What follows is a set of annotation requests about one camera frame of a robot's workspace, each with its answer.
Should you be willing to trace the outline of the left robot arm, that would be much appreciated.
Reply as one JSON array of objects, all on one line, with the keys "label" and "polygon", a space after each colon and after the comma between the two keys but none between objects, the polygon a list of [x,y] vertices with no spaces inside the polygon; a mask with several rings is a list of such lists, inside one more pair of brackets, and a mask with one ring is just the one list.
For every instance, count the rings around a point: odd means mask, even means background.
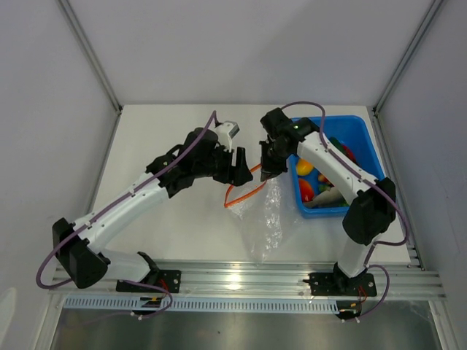
[{"label": "left robot arm", "polygon": [[238,132],[239,126],[231,121],[212,130],[196,128],[183,144],[154,159],[119,198],[74,222],[64,218],[55,222],[55,257],[69,280],[85,289],[109,276],[118,280],[118,292],[136,287],[149,292],[159,286],[160,269],[148,254],[121,254],[107,250],[107,244],[141,214],[191,187],[196,179],[236,187],[252,181],[245,149],[232,146]]}]

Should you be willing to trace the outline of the grey toy fish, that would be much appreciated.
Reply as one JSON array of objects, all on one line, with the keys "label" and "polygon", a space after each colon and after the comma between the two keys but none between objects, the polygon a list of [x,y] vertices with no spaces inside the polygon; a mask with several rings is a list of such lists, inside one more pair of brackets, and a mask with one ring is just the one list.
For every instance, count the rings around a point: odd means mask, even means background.
[{"label": "grey toy fish", "polygon": [[324,206],[334,206],[344,198],[336,187],[330,187],[324,190],[319,195],[314,197],[311,201],[303,202],[303,205],[308,209]]}]

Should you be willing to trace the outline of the clear zip bag orange zipper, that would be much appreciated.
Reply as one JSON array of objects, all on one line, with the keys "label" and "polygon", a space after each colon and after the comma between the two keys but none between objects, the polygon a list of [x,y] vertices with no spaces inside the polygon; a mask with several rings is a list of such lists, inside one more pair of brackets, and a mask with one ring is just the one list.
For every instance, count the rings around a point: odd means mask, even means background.
[{"label": "clear zip bag orange zipper", "polygon": [[238,227],[248,257],[264,263],[290,240],[304,220],[298,212],[291,176],[260,179],[261,166],[250,171],[253,180],[240,187],[229,185],[223,207]]}]

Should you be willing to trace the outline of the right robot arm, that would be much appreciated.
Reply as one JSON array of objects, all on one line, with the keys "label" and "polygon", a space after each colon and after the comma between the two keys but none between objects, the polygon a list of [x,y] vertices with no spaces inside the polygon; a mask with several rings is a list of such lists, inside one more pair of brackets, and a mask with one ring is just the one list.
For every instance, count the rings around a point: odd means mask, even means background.
[{"label": "right robot arm", "polygon": [[379,180],[358,167],[328,140],[323,124],[307,117],[292,120],[276,108],[260,123],[266,131],[266,140],[260,142],[262,181],[285,173],[287,159],[295,155],[319,170],[348,203],[342,221],[347,241],[333,267],[333,285],[338,292],[350,294],[368,270],[377,237],[395,220],[393,181]]}]

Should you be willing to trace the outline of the green cucumber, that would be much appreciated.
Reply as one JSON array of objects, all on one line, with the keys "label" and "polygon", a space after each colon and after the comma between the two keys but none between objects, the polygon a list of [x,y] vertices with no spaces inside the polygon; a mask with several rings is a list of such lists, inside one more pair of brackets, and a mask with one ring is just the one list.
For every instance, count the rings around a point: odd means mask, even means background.
[{"label": "green cucumber", "polygon": [[346,150],[345,150],[344,145],[337,138],[332,136],[329,138],[329,142],[332,143],[332,145],[334,145],[335,148],[337,148],[340,151],[340,153],[346,155]]}]

